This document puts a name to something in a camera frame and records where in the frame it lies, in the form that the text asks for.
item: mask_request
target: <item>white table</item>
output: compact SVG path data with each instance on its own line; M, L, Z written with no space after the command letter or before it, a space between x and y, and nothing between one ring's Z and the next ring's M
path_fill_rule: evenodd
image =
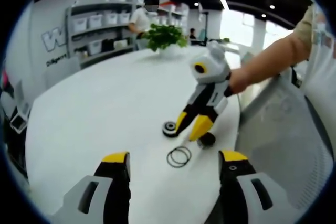
M78 181L93 175L102 158L131 153L130 224L203 224L219 193L218 150L233 149L239 122L236 95L218 118L217 142L209 150L187 143L193 156L183 168L166 163L190 128L175 140L161 132L175 121L196 81L188 59L206 50L188 47L172 59L150 50L106 60L53 86L32 107L26 165L33 200L54 214ZM239 55L227 53L232 68Z

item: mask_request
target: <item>white pot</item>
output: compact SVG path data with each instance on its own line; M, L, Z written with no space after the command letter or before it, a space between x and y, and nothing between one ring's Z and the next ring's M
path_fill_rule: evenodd
M172 44L165 49L159 50L159 55L163 58L174 58L179 54L179 46L176 44Z

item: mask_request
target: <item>window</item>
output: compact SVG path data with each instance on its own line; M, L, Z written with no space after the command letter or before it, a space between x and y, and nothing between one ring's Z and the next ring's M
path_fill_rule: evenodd
M254 16L251 14L237 12L235 10L224 10L220 38L229 38L231 42L252 46Z
M276 25L273 22L266 21L266 33L263 49L269 47L275 41L285 38L290 35L293 30L287 30L282 26Z

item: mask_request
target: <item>human arm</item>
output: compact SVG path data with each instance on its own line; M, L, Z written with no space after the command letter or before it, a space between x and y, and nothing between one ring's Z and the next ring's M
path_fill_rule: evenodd
M308 59L311 50L311 25L310 6L292 34L277 40L241 68L232 70L232 91L240 93L249 85L276 76L290 66Z
M136 26L136 23L137 23L138 19L139 19L139 9L135 10L134 13L132 14L128 27L129 27L129 29L132 33L140 35L144 31L138 30L138 28Z

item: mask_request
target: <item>potted plant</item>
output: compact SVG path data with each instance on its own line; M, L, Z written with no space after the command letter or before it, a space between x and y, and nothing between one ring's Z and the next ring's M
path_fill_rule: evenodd
M223 39L223 42L224 42L224 43L230 43L230 39L229 39L229 38L224 38L224 39Z
M147 47L154 52L159 49L161 56L173 54L173 45L179 47L187 46L187 40L182 34L182 29L175 26L152 24L151 30L143 38L148 39Z

